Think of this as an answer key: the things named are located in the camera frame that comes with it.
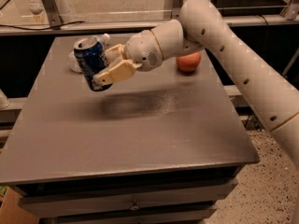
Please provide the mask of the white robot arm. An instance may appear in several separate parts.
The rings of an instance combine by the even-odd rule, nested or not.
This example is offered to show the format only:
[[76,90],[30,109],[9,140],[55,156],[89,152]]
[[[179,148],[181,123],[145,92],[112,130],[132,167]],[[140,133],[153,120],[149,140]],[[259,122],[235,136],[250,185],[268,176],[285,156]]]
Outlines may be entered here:
[[208,0],[187,0],[177,20],[107,49],[108,67],[93,80],[100,86],[120,82],[200,49],[214,55],[265,129],[299,168],[299,90],[236,36]]

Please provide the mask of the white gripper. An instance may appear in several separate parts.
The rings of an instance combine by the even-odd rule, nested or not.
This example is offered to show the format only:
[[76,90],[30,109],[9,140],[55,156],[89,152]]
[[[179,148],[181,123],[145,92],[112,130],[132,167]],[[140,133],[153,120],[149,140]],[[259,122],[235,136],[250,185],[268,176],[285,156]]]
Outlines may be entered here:
[[163,63],[160,47],[150,30],[131,36],[125,46],[117,44],[107,49],[105,56],[108,67],[93,76],[93,81],[100,86],[124,81],[137,70],[148,72]]

